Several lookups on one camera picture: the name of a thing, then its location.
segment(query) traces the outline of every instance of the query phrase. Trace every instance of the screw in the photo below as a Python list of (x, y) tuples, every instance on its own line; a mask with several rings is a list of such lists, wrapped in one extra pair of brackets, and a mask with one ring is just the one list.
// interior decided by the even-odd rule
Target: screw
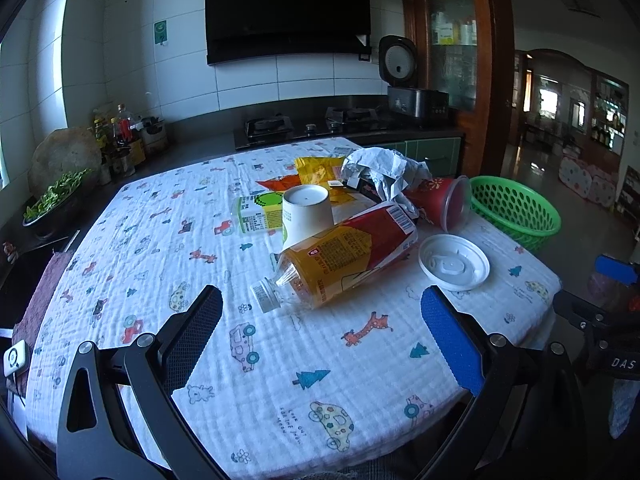
[(551, 351), (556, 355), (564, 354), (564, 346), (562, 346), (560, 343), (551, 343), (550, 348)]
[(85, 341), (84, 343), (80, 343), (80, 346), (78, 347), (78, 351), (81, 354), (88, 354), (91, 348), (93, 347), (94, 347), (94, 344), (91, 341)]
[(502, 348), (507, 344), (507, 338), (502, 334), (491, 334), (489, 336), (489, 342), (498, 348)]
[(143, 334), (141, 335), (138, 340), (136, 341), (136, 344), (142, 348), (151, 345), (151, 343), (154, 341), (154, 336), (152, 334)]

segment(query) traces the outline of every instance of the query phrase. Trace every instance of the red cup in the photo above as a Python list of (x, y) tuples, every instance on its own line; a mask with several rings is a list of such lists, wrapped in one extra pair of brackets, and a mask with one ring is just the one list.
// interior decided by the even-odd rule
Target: red cup
[(423, 180), (416, 189), (403, 192), (422, 218), (446, 233), (466, 223), (471, 209), (471, 183), (466, 176)]

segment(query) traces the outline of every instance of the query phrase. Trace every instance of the white paper cup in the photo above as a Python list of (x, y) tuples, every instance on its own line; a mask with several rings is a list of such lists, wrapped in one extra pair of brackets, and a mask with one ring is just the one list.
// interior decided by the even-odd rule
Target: white paper cup
[(304, 184), (282, 195), (282, 250), (334, 226), (329, 192)]

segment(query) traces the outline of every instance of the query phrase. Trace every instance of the glass cabinet door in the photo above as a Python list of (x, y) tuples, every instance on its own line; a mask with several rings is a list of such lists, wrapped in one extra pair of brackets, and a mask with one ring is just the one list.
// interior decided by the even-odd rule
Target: glass cabinet door
[(447, 92), (449, 105), (476, 106), (478, 36), (474, 0), (428, 0), (430, 88)]

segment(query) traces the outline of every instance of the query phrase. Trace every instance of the green vegetable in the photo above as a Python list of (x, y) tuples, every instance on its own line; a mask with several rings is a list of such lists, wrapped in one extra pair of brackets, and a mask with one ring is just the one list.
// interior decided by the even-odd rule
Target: green vegetable
[(40, 197), (33, 207), (27, 206), (27, 212), (24, 214), (25, 222), (33, 222), (55, 208), (82, 184), (82, 177), (89, 171), (91, 170), (82, 170), (77, 173), (69, 172), (57, 179), (52, 186), (47, 188), (47, 192)]

